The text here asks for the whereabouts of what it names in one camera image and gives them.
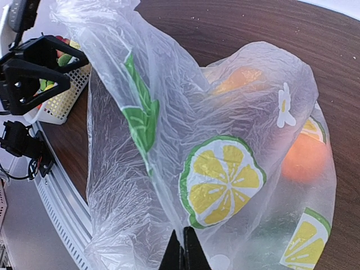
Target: orange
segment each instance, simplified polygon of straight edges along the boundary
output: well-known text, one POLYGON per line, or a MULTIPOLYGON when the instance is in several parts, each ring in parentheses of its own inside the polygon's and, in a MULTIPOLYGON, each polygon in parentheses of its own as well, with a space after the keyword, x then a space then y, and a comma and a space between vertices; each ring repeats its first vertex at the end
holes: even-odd
POLYGON ((299 134, 282 163, 282 175, 295 182, 312 183, 323 172, 329 151, 326 144, 299 134))
POLYGON ((223 81, 222 84, 213 92, 213 95, 220 95, 240 87, 246 86, 260 79, 263 72, 258 69, 252 69, 248 67, 240 67, 235 70, 227 80, 223 81))

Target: plastic bag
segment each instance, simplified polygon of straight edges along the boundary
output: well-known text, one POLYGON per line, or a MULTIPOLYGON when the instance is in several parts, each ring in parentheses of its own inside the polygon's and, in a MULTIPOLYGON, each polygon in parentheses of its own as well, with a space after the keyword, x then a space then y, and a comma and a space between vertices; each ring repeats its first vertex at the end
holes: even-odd
POLYGON ((186 226, 214 270, 313 269, 336 177, 311 68, 258 42, 201 69, 137 4, 58 0, 53 14, 113 98, 92 87, 94 269, 157 269, 186 226))

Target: yellow lemon slice graphic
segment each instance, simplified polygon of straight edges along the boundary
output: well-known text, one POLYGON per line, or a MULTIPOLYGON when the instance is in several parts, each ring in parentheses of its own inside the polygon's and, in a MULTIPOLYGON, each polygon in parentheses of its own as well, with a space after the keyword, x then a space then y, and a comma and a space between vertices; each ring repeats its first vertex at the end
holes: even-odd
POLYGON ((218 136, 192 150, 179 187, 191 225, 204 228, 239 212, 265 181, 265 172, 243 140, 218 136))
POLYGON ((302 134, 306 134, 318 141, 326 143, 326 133, 322 125, 315 120, 312 116, 306 121, 303 129, 301 130, 302 134))
POLYGON ((331 226, 320 214, 306 208, 280 264, 295 270, 312 270, 324 250, 331 226))

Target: white wall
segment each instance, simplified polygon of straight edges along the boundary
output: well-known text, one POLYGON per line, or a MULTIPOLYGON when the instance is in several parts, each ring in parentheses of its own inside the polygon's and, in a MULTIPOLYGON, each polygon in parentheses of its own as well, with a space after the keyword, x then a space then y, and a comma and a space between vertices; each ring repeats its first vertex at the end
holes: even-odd
POLYGON ((299 0, 325 7, 360 20, 360 0, 299 0))
MULTIPOLYGON (((3 7, 12 0, 0 0, 0 7, 3 7)), ((64 25, 50 20, 51 6, 56 4, 56 0, 40 0, 38 8, 38 16, 35 21, 35 25, 30 30, 26 31, 23 36, 23 41, 27 41, 30 38, 38 38, 41 36, 41 32, 45 35, 62 35, 66 37, 66 28, 64 25)))

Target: wooden table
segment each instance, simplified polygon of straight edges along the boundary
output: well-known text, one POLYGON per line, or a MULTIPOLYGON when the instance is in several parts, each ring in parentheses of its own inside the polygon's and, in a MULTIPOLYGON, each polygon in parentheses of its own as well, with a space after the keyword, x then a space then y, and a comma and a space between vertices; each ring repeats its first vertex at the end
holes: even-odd
MULTIPOLYGON (((294 0, 144 0, 138 10, 201 66, 254 41, 273 43, 310 64, 330 129, 338 182, 332 233, 316 270, 359 269, 360 22, 294 0)), ((83 93, 66 124, 43 124, 84 198, 86 113, 83 93)))

